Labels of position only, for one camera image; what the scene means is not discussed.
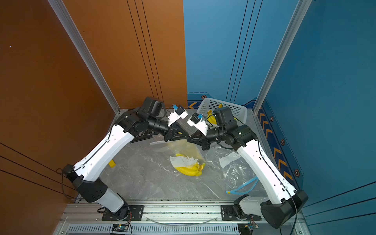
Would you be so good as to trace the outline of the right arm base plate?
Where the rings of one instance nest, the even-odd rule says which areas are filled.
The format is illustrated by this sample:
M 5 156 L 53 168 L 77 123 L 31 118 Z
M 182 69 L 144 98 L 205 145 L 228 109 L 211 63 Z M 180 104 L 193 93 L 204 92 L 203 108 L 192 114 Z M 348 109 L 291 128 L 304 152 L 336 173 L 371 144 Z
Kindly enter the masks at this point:
M 244 214 L 235 205 L 221 205 L 221 218 L 223 221 L 261 221 L 261 216 L 253 214 Z

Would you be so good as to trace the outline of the bagged banana bunch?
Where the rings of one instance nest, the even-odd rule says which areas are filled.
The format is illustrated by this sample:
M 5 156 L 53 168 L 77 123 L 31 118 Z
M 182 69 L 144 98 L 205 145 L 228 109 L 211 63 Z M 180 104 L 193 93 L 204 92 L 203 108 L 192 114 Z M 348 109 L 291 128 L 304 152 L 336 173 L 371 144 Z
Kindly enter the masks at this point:
M 152 142 L 150 146 L 153 151 L 165 154 L 171 165 L 181 174 L 191 177 L 202 175 L 206 161 L 195 144 L 178 140 Z
M 236 152 L 214 145 L 203 152 L 206 166 L 202 183 L 214 197 L 236 198 L 242 195 L 266 197 L 266 191 L 246 161 Z

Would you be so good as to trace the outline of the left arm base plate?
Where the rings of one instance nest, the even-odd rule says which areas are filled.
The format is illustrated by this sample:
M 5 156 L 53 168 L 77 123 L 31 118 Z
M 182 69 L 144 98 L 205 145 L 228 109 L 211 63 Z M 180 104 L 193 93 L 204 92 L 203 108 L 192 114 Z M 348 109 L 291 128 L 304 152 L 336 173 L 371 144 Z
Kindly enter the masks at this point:
M 141 221 L 144 212 L 144 205 L 123 206 L 120 212 L 112 213 L 105 209 L 102 214 L 102 221 Z

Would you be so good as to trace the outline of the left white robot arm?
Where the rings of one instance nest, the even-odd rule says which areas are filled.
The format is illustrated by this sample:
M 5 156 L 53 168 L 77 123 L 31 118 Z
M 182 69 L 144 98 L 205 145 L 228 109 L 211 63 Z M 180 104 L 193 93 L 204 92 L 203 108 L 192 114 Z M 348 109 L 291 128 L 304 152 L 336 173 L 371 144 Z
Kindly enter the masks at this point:
M 103 140 L 81 161 L 66 165 L 62 174 L 88 203 L 100 204 L 118 220 L 129 220 L 128 203 L 102 182 L 101 173 L 129 143 L 158 134 L 165 142 L 189 138 L 189 133 L 177 122 L 187 115 L 181 105 L 173 105 L 169 113 L 161 100 L 146 97 L 141 107 L 122 113 Z

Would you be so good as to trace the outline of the yellow banana bunch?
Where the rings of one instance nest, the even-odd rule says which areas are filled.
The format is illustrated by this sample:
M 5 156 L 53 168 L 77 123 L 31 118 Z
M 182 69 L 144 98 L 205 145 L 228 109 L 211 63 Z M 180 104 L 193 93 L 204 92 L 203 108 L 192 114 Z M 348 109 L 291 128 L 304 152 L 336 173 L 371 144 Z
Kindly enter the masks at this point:
M 213 114 L 213 110 L 212 109 L 209 109 L 208 112 L 208 117 L 207 117 L 207 121 L 211 124 L 211 125 L 217 125 L 217 122 L 216 122 L 216 119 L 215 119 L 215 116 Z

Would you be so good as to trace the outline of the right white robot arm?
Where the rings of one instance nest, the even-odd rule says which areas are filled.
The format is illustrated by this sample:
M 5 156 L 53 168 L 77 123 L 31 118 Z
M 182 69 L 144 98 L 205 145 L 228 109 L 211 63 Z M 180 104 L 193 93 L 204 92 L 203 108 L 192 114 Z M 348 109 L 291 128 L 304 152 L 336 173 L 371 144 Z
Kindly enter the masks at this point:
M 216 127 L 209 128 L 206 120 L 194 113 L 187 123 L 197 129 L 187 141 L 209 150 L 211 143 L 225 142 L 240 155 L 255 174 L 267 198 L 259 201 L 252 199 L 247 193 L 234 201 L 233 210 L 240 220 L 249 219 L 252 215 L 263 217 L 275 229 L 279 229 L 289 219 L 297 218 L 298 212 L 308 201 L 303 190 L 297 190 L 279 172 L 262 149 L 259 138 L 246 124 L 236 119 L 229 107 L 214 110 Z

